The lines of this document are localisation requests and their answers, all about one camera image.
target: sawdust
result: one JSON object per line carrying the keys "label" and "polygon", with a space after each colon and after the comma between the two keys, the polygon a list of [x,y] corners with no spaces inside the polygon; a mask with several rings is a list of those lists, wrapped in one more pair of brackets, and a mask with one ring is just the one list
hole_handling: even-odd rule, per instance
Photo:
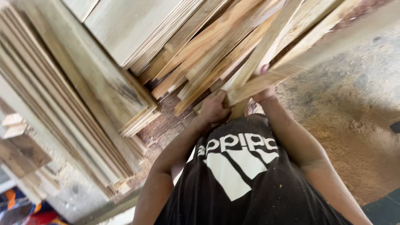
{"label": "sawdust", "polygon": [[386,31],[278,86],[360,205],[400,187],[400,38]]}

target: person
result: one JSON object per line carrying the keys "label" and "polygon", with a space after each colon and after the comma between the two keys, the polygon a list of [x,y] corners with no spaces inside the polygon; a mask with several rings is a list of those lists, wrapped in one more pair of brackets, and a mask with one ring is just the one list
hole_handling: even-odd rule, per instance
{"label": "person", "polygon": [[225,96],[220,90],[207,97],[161,152],[134,225],[371,224],[322,145],[279,103],[274,87],[253,96],[265,115],[241,117],[202,136],[230,113]]}

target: plywood sheet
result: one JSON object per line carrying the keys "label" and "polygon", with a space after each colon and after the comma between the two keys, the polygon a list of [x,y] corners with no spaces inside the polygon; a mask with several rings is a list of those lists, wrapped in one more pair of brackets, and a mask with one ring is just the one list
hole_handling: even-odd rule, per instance
{"label": "plywood sheet", "polygon": [[123,66],[183,0],[102,0],[85,25]]}

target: white stripe graphic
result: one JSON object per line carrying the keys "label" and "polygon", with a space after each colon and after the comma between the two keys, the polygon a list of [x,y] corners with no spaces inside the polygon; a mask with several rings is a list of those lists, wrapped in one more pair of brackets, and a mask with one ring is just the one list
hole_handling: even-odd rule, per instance
{"label": "white stripe graphic", "polygon": [[242,147],[242,150],[239,151],[229,149],[226,151],[250,179],[255,178],[261,172],[267,171],[264,164],[254,157],[247,147]]}
{"label": "white stripe graphic", "polygon": [[222,186],[228,198],[233,201],[251,190],[229,160],[220,153],[208,153],[203,160],[210,168],[217,182]]}

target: bundle of wood strips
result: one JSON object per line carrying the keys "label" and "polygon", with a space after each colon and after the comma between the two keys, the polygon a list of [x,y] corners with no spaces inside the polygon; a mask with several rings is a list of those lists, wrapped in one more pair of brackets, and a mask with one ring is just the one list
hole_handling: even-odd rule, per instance
{"label": "bundle of wood strips", "polygon": [[[327,57],[400,18],[398,0],[240,0],[208,16],[222,1],[206,1],[149,63],[139,76],[142,85],[162,79],[152,91],[159,99],[184,85],[176,115],[187,109],[207,89],[228,92],[225,105],[233,107],[231,119],[243,115],[249,98],[300,74]],[[265,68],[269,73],[262,74]]]}

